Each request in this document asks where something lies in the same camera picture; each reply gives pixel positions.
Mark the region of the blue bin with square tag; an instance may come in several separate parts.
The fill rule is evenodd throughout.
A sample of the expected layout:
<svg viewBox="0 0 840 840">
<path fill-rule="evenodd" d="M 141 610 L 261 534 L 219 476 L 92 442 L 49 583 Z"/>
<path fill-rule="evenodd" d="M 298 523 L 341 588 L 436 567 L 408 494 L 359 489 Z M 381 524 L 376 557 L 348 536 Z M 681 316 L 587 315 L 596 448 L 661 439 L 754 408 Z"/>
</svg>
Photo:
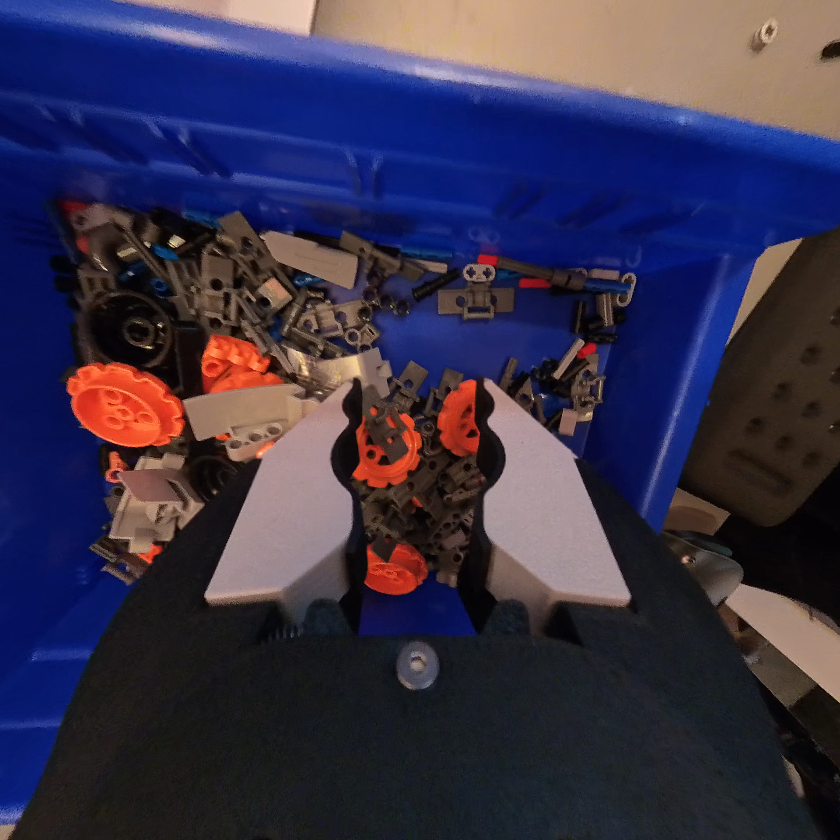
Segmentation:
<svg viewBox="0 0 840 840">
<path fill-rule="evenodd" d="M 838 225 L 838 142 L 111 2 L 2 2 L 2 825 L 129 588 L 89 551 L 57 204 L 637 274 L 573 439 L 655 529 L 765 249 Z"/>
</svg>

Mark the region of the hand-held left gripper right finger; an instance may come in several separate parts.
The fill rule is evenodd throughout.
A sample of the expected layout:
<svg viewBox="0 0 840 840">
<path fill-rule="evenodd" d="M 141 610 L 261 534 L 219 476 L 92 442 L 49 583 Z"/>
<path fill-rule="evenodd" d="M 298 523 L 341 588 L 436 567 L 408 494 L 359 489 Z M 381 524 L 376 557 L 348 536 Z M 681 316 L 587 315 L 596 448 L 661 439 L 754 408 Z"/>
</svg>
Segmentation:
<svg viewBox="0 0 840 840">
<path fill-rule="evenodd" d="M 478 631 L 502 602 L 543 634 L 559 604 L 624 608 L 631 593 L 572 452 L 493 381 L 476 382 L 479 492 L 466 556 Z"/>
</svg>

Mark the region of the pile of small brick parts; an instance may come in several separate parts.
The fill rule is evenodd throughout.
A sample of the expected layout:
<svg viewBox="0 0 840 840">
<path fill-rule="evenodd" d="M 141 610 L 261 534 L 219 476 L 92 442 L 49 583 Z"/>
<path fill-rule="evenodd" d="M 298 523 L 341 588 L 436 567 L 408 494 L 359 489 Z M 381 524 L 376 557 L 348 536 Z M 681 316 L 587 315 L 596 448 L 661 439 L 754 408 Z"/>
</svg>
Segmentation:
<svg viewBox="0 0 840 840">
<path fill-rule="evenodd" d="M 132 585 L 213 498 L 201 464 L 258 463 L 346 382 L 363 389 L 351 486 L 366 542 L 364 585 L 402 595 L 466 559 L 485 485 L 476 464 L 476 381 L 432 397 L 415 421 L 425 371 L 394 378 L 370 319 L 345 312 L 327 332 L 318 289 L 293 289 L 303 238 L 261 239 L 240 213 L 187 234 L 110 205 L 67 209 L 85 240 L 76 286 L 92 361 L 67 380 L 79 425 L 109 445 L 110 531 L 91 546 L 103 570 Z"/>
</svg>

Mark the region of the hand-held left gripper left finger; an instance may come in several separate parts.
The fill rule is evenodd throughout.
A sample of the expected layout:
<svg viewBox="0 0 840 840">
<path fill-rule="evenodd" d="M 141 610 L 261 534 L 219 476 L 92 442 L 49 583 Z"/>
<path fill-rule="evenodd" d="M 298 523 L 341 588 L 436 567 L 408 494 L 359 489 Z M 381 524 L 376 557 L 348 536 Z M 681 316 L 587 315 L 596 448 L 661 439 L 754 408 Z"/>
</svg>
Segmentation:
<svg viewBox="0 0 840 840">
<path fill-rule="evenodd" d="M 312 602 L 346 598 L 358 625 L 367 558 L 351 477 L 362 396 L 359 381 L 342 384 L 261 459 L 207 604 L 274 602 L 301 623 Z"/>
</svg>

